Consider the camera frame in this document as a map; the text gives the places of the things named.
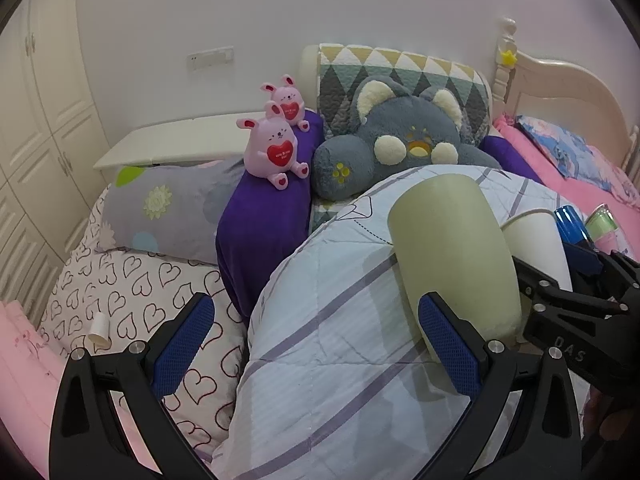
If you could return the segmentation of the right hand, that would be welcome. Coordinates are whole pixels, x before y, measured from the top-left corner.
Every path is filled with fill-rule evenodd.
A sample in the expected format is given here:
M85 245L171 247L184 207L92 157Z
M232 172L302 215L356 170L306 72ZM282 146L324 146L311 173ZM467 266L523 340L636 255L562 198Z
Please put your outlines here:
M584 405L582 428L586 436L597 434L605 441L620 440L631 422L633 411L612 408L613 400L597 388L590 387Z

